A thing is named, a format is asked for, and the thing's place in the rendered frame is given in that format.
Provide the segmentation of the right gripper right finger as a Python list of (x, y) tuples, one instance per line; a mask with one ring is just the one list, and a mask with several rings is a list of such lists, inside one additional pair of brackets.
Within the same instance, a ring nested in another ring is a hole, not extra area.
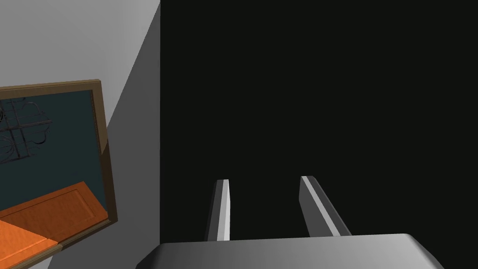
[(302, 176), (299, 203), (310, 237), (351, 236), (330, 199), (313, 176)]

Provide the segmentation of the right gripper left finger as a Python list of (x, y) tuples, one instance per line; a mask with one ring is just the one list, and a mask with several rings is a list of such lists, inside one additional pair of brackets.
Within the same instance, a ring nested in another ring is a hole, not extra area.
[(214, 184), (204, 240), (230, 240), (230, 184), (227, 179)]

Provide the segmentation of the brown framed wall mirror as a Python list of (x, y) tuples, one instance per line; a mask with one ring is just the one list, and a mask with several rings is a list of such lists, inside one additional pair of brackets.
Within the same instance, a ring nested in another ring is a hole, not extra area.
[(0, 87), (0, 269), (117, 220), (101, 81)]

